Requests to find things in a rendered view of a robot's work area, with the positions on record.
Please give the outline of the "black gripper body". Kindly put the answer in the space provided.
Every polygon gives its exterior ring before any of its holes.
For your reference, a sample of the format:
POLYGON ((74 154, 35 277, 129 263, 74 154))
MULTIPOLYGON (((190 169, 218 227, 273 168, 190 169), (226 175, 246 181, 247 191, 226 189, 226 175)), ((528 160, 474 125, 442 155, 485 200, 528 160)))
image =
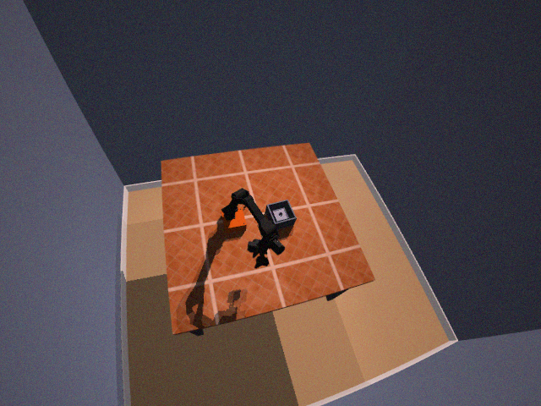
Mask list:
POLYGON ((262 265, 262 266, 268 266, 269 265, 269 261, 268 261, 268 258, 265 257, 265 255, 267 255, 267 250, 271 249, 269 246, 267 245, 264 245, 260 239, 254 239, 253 242, 256 242, 256 243, 259 243, 260 242, 260 252, 259 252, 259 256, 257 256, 256 258, 256 262, 258 265, 262 265))

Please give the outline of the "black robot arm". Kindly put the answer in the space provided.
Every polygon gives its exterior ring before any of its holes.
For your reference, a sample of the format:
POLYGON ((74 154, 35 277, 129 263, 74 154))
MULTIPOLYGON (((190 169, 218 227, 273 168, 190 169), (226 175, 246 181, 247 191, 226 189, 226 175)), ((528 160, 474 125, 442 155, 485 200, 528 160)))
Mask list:
MULTIPOLYGON (((225 206, 221 209, 226 220, 232 220, 235 217, 235 212, 238 211, 238 204, 245 205, 248 207, 249 211, 253 215, 256 222, 259 224, 259 230, 262 235, 261 242, 264 245, 269 246, 276 255, 280 255, 285 247, 277 240, 280 237, 279 232, 276 226, 265 218, 259 207, 255 204, 254 198, 249 194, 246 189, 239 189, 232 193, 232 200, 228 206, 225 206), (274 233, 276 233, 274 235, 274 233)), ((260 242, 248 242, 249 253, 258 254, 260 252, 260 242)))

